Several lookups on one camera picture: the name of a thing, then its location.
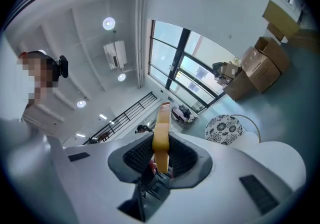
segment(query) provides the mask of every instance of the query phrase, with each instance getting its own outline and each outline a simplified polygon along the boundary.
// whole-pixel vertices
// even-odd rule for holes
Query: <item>window frame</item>
[[[155,27],[156,27],[156,20],[152,20],[152,25],[151,25],[151,35],[150,35],[150,48],[149,48],[149,66],[148,66],[148,74],[154,78],[157,82],[159,82],[161,85],[163,85],[167,90],[169,90],[170,92],[172,92],[173,94],[175,94],[175,92],[173,90],[170,89],[170,86],[172,84],[172,82],[175,82],[179,87],[182,87],[185,91],[187,91],[190,95],[192,95],[197,101],[199,101],[203,106],[204,109],[200,110],[200,111],[195,111],[191,106],[189,106],[188,104],[186,104],[182,99],[180,99],[176,94],[175,96],[181,100],[184,104],[186,104],[189,108],[191,108],[193,111],[195,111],[197,114],[199,114],[200,112],[202,112],[203,110],[209,108],[212,104],[214,104],[217,100],[219,100],[221,97],[223,97],[226,93],[223,92],[221,94],[217,94],[215,93],[212,89],[210,89],[207,85],[205,85],[200,79],[198,79],[197,77],[193,76],[192,74],[190,74],[189,72],[187,72],[186,70],[184,70],[181,67],[181,63],[184,59],[184,57],[191,59],[192,61],[194,61],[195,63],[197,63],[198,65],[200,65],[201,67],[203,67],[204,69],[206,69],[208,72],[213,74],[213,70],[207,66],[206,64],[204,64],[203,62],[201,62],[200,60],[198,60],[196,57],[194,57],[193,55],[185,52],[185,48],[186,45],[188,43],[188,39],[189,36],[191,34],[191,30],[186,29],[186,28],[182,28],[182,32],[180,35],[180,39],[178,42],[177,47],[164,42],[162,40],[159,40],[157,38],[154,37],[155,34]],[[172,48],[174,48],[175,51],[175,55],[172,61],[172,64],[170,66],[170,71],[169,74],[165,74],[162,70],[160,70],[159,68],[157,68],[155,65],[153,65],[151,63],[152,60],[152,51],[153,51],[153,42],[154,40],[161,42],[167,46],[170,46]],[[151,67],[155,68],[156,70],[158,70],[159,72],[161,72],[163,75],[165,75],[167,77],[167,81],[166,84],[164,84],[163,82],[161,82],[158,78],[156,78],[155,75],[153,75],[150,71],[151,71]],[[187,76],[191,81],[193,81],[194,83],[196,83],[200,88],[202,88],[204,91],[206,91],[207,93],[209,93],[209,95],[211,95],[213,97],[213,100],[209,103],[206,103],[204,100],[202,100],[198,95],[196,95],[192,90],[190,90],[188,87],[186,87],[185,85],[183,85],[181,82],[179,82],[178,80],[175,79],[176,75],[178,72],[183,73],[185,76]]]

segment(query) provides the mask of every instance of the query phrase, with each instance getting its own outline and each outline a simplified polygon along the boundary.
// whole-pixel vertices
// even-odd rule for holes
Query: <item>air conditioner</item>
[[[116,41],[103,46],[110,69],[123,69],[127,63],[127,55],[124,41]]]

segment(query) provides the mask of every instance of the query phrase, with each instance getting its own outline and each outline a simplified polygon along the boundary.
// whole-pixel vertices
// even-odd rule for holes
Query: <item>stack of cardboard boxes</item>
[[[290,65],[290,59],[280,46],[284,36],[289,39],[298,32],[298,24],[272,1],[263,17],[269,21],[267,29],[274,38],[259,37],[254,47],[249,47],[241,60],[241,67],[223,63],[218,69],[217,83],[234,101],[252,88],[260,93],[274,84]]]

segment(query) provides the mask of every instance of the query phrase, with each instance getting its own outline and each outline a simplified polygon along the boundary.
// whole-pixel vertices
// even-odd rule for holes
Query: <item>blue-green floor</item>
[[[309,179],[320,151],[320,54],[285,44],[283,48],[292,64],[266,92],[252,91],[237,101],[225,95],[182,133],[205,138],[206,125],[215,116],[245,115],[258,126],[262,142],[279,141],[296,149],[304,160]],[[250,121],[238,119],[248,131],[256,132]]]

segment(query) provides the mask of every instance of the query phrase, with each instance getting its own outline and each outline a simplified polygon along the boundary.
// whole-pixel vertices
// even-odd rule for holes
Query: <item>black and white floral pattern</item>
[[[230,145],[243,133],[239,120],[227,114],[216,116],[205,127],[205,138],[208,141],[224,145]]]

